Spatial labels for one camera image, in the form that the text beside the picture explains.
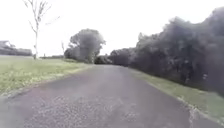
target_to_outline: bare tree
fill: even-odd
[[[46,15],[46,13],[49,11],[51,8],[51,5],[46,1],[46,0],[23,0],[25,6],[30,9],[33,13],[33,18],[34,22],[30,23],[30,27],[35,33],[35,44],[34,44],[34,49],[35,49],[35,55],[34,59],[37,58],[38,55],[38,49],[37,49],[37,43],[38,43],[38,35],[39,35],[39,28],[40,28],[40,23],[43,19],[43,17]]]

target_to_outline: grass verge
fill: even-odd
[[[224,98],[214,92],[201,91],[178,83],[133,70],[134,74],[145,79],[155,88],[183,100],[213,120],[224,124]]]
[[[0,56],[0,94],[87,67],[83,63],[59,59],[33,60],[31,57]]]

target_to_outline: dense bushes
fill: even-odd
[[[200,24],[174,18],[161,33],[140,34],[135,48],[114,50],[115,65],[202,89],[224,89],[224,8]]]
[[[97,56],[95,64],[112,64],[112,61],[108,58],[108,56]]]

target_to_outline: tree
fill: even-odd
[[[113,50],[109,56],[109,59],[115,65],[129,66],[134,54],[133,48],[123,48],[118,50]]]
[[[96,56],[100,53],[105,41],[102,35],[93,29],[83,29],[70,38],[70,42],[79,48],[79,60],[93,63]]]
[[[38,56],[38,49],[37,49],[38,40],[37,39],[39,35],[40,23],[42,22],[46,13],[51,8],[51,5],[45,0],[23,0],[23,2],[25,6],[28,9],[30,9],[30,11],[32,11],[32,14],[33,14],[33,21],[29,20],[29,23],[30,23],[31,29],[33,30],[35,34],[34,59],[36,59]]]

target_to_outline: asphalt road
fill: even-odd
[[[134,76],[96,66],[0,101],[0,128],[222,128]]]

